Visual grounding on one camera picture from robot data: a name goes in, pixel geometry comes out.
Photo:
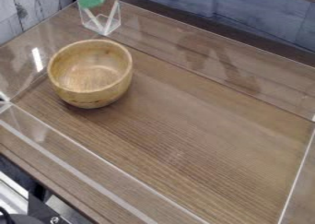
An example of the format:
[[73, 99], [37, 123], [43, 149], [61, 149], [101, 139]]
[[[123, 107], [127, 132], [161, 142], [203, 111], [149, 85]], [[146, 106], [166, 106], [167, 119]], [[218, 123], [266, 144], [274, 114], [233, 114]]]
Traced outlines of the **wooden bowl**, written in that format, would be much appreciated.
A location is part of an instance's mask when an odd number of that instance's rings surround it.
[[83, 109], [102, 108], [114, 103], [131, 86], [134, 58], [115, 41], [78, 41], [55, 53], [47, 75], [63, 101]]

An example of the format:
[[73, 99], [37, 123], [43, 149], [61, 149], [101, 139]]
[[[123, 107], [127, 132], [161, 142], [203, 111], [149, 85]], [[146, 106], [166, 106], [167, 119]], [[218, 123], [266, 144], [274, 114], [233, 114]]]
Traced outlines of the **clear acrylic tray wall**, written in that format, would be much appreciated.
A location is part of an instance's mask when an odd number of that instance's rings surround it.
[[125, 2], [123, 97], [57, 95], [47, 65], [97, 39], [77, 6], [0, 46], [0, 155], [98, 224], [315, 224], [315, 66]]

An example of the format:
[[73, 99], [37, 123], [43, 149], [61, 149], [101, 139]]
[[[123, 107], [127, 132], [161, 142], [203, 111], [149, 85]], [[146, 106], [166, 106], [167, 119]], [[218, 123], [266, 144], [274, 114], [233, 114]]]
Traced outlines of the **clear acrylic corner bracket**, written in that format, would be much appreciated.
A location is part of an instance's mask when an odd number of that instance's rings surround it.
[[115, 1], [110, 14], [95, 14], [90, 9], [79, 7], [83, 26], [103, 36], [109, 36], [121, 26], [121, 3]]

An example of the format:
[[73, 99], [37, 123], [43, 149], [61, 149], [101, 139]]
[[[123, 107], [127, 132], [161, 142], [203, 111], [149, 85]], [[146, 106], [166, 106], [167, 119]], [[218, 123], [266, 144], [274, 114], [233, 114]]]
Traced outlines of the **black metal clamp bracket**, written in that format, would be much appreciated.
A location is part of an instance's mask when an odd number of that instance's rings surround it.
[[29, 194], [27, 214], [45, 224], [69, 224], [63, 217], [33, 194]]

